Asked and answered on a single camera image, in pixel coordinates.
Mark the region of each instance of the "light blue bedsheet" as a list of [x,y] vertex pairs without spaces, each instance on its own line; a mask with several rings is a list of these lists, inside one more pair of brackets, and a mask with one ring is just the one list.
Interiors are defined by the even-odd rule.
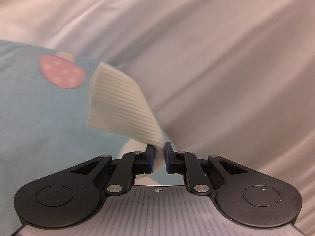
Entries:
[[[0,41],[0,235],[13,233],[20,222],[13,207],[24,184],[62,169],[110,154],[117,157],[127,138],[87,130],[88,86],[99,64],[77,57],[87,72],[78,89],[62,89],[39,71],[42,55],[56,52]],[[181,184],[164,169],[152,175],[161,184]]]

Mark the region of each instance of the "silver screw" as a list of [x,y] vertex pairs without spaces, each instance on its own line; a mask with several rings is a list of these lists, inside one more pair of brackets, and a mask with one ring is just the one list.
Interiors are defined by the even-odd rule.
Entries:
[[198,184],[194,187],[195,191],[199,193],[205,193],[210,190],[209,186],[204,185],[204,184]]
[[122,187],[118,184],[113,184],[107,187],[107,190],[111,193],[118,193],[122,190]]

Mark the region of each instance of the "ribbed fabric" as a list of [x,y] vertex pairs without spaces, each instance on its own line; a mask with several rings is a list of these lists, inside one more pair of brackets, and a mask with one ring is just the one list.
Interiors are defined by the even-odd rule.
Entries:
[[88,127],[109,131],[156,147],[154,170],[164,162],[164,137],[137,83],[101,63],[89,88]]

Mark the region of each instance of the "cream knit cloth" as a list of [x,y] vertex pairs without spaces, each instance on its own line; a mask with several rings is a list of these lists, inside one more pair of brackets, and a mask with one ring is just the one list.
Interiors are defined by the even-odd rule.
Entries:
[[90,83],[88,127],[156,147],[154,171],[164,162],[164,137],[137,83],[101,63]]

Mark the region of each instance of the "pink mushroom print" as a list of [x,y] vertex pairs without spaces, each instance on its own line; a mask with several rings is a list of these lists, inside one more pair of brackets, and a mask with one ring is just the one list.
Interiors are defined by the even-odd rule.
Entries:
[[78,88],[86,78],[86,71],[75,64],[74,56],[64,52],[43,55],[39,69],[45,79],[64,89]]

